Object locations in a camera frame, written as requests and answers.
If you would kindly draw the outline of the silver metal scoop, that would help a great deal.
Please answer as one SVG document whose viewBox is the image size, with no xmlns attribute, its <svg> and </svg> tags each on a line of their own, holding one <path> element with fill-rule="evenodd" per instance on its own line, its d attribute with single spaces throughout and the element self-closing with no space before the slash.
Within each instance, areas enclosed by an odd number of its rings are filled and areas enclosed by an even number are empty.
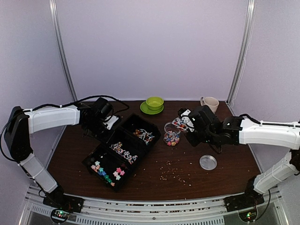
<svg viewBox="0 0 300 225">
<path fill-rule="evenodd" d="M 180 117 L 175 118 L 172 124 L 182 132 L 188 129 L 186 123 Z"/>
</svg>

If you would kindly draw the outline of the clear plastic jar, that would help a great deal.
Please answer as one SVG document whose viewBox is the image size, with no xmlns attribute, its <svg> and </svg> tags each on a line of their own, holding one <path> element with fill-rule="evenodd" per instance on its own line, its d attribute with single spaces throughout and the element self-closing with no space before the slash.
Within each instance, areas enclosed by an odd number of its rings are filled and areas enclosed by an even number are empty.
<svg viewBox="0 0 300 225">
<path fill-rule="evenodd" d="M 165 134 L 163 140 L 167 146 L 175 146 L 179 143 L 181 130 L 177 126 L 168 122 L 164 126 L 164 131 Z"/>
</svg>

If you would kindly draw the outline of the black three-compartment candy tray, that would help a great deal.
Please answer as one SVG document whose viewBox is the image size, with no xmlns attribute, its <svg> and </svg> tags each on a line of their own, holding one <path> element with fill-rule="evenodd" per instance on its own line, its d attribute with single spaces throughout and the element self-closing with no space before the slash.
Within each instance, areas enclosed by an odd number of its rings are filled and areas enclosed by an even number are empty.
<svg viewBox="0 0 300 225">
<path fill-rule="evenodd" d="M 133 113 L 82 164 L 117 192 L 160 137 L 157 125 Z"/>
</svg>

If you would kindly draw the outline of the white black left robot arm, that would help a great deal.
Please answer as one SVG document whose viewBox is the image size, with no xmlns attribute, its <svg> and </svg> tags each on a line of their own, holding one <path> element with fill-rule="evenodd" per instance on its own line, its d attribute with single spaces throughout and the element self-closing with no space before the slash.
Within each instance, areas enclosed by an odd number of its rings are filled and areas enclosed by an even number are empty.
<svg viewBox="0 0 300 225">
<path fill-rule="evenodd" d="M 112 104 L 104 97 L 97 97 L 93 103 L 83 100 L 65 105 L 45 104 L 31 109 L 16 106 L 1 131 L 7 145 L 6 158 L 17 163 L 42 190 L 49 194 L 49 200 L 57 208 L 67 204 L 67 197 L 57 189 L 59 185 L 35 155 L 30 137 L 33 134 L 67 126 L 81 126 L 96 138 L 110 133 L 119 117 L 114 114 Z"/>
</svg>

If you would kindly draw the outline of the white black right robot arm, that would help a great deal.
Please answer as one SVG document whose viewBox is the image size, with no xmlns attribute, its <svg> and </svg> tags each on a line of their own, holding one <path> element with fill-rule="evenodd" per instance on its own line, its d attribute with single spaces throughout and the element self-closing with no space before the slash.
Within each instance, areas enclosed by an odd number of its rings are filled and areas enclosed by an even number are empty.
<svg viewBox="0 0 300 225">
<path fill-rule="evenodd" d="M 216 153 L 223 145 L 263 144 L 286 147 L 289 151 L 267 171 L 251 178 L 240 203 L 250 207 L 278 183 L 300 173 L 300 124 L 299 122 L 258 121 L 248 114 L 227 117 L 220 121 L 204 105 L 194 110 L 180 108 L 178 116 L 187 126 L 186 139 L 192 146 L 207 143 Z"/>
</svg>

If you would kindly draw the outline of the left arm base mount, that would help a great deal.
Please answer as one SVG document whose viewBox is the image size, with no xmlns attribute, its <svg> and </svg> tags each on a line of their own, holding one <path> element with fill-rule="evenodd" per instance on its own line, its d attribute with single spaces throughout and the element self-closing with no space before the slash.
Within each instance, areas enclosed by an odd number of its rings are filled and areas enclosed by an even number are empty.
<svg viewBox="0 0 300 225">
<path fill-rule="evenodd" d="M 58 225 L 65 223 L 72 213 L 80 213 L 83 208 L 84 199 L 67 195 L 61 185 L 58 185 L 52 192 L 46 192 L 43 204 L 53 207 L 50 219 Z"/>
</svg>

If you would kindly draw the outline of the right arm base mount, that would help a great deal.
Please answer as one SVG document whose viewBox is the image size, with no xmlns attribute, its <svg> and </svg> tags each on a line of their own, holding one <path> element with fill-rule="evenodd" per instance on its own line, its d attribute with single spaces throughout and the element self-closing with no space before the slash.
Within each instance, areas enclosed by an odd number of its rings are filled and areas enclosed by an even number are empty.
<svg viewBox="0 0 300 225">
<path fill-rule="evenodd" d="M 243 222 L 251 223 L 258 219 L 259 204 L 264 203 L 263 194 L 254 191 L 254 178 L 246 184 L 243 194 L 232 195 L 224 198 L 227 212 L 238 211 L 238 215 Z"/>
</svg>

